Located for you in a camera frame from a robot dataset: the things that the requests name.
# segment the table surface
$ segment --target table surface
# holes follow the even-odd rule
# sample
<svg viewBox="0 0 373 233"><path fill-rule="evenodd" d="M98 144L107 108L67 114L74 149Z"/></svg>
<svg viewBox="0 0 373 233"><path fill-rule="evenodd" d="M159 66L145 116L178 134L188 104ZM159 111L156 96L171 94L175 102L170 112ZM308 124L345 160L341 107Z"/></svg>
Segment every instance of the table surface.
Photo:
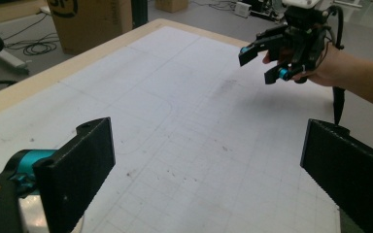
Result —
<svg viewBox="0 0 373 233"><path fill-rule="evenodd" d="M0 171L110 117L117 165L83 232L339 232L336 205L299 166L331 89L265 85L247 43L159 19L0 92Z"/></svg>

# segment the robotic hand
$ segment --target robotic hand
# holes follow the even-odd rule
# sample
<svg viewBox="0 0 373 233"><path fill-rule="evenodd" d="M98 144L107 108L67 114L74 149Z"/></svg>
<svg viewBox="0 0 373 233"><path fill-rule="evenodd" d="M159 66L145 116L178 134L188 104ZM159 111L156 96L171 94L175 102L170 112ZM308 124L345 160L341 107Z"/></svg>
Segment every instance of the robotic hand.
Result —
<svg viewBox="0 0 373 233"><path fill-rule="evenodd" d="M50 232L71 232L115 165L111 121L77 127L59 150L22 150L0 174L0 232L29 232L18 198L41 196Z"/></svg>
<svg viewBox="0 0 373 233"><path fill-rule="evenodd" d="M239 52L240 65L244 66L258 56L260 51L268 50L271 61L278 60L282 48L293 50L293 57L265 73L265 83L275 83L277 79L290 80L294 75L315 70L324 60L327 32L330 42L339 50L343 31L343 12L340 7L331 6L327 10L315 9L320 0L284 0L288 5L285 18L288 25L268 29L256 35L256 40ZM334 38L331 27L327 24L329 16L338 14L338 32ZM302 78L297 83L305 83ZM344 107L344 89L333 88L335 124L339 123Z"/></svg>

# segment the gray floor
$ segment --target gray floor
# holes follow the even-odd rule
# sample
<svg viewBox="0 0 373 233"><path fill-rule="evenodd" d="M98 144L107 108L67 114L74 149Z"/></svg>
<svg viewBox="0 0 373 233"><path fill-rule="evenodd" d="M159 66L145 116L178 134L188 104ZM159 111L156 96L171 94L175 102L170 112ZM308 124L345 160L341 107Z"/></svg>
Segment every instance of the gray floor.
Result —
<svg viewBox="0 0 373 233"><path fill-rule="evenodd" d="M153 1L149 1L149 20L167 18L248 42L254 40L256 33L277 25L275 22L258 17L243 18L234 15L232 11L220 11L203 6L203 4L216 2L215 0L190 1L186 10L170 14L155 9ZM373 0L360 0L359 4L362 5L361 9L343 6L345 15L343 44L347 52L373 60ZM0 23L0 36L6 38L13 35L43 17L43 14L39 14ZM332 19L331 23L335 25L336 20ZM47 16L39 24L7 40L6 43L39 39L52 32L55 32L55 28L51 17ZM62 52L59 43L57 45L56 50L38 56L25 56L21 50L8 50L19 59L28 61L29 73L15 70L0 61L0 80L9 79L20 82L72 57L72 55ZM368 135L366 142L369 145L373 145L372 138L371 135Z"/></svg>

